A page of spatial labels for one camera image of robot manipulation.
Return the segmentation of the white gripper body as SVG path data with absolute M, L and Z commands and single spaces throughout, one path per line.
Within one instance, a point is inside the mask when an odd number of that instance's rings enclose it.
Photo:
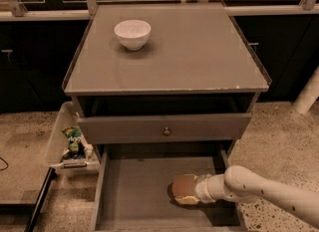
M 211 197 L 208 191 L 208 179 L 210 178 L 209 174 L 200 175 L 196 178 L 194 182 L 194 193 L 198 198 L 199 202 L 204 204 L 206 203 L 214 203 L 215 200 Z

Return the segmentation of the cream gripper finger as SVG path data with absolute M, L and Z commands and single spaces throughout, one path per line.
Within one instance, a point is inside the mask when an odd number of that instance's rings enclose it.
M 176 175 L 172 181 L 172 195 L 177 197 L 194 196 L 195 181 L 197 176 L 194 174 Z
M 174 200 L 180 205 L 196 205 L 199 202 L 196 196 L 176 196 Z

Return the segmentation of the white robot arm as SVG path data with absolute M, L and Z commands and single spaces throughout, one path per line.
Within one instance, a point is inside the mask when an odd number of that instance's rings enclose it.
M 176 175 L 173 199 L 181 205 L 217 200 L 248 202 L 260 197 L 302 221 L 319 228 L 319 193 L 266 179 L 253 171 L 231 165 L 222 174 Z

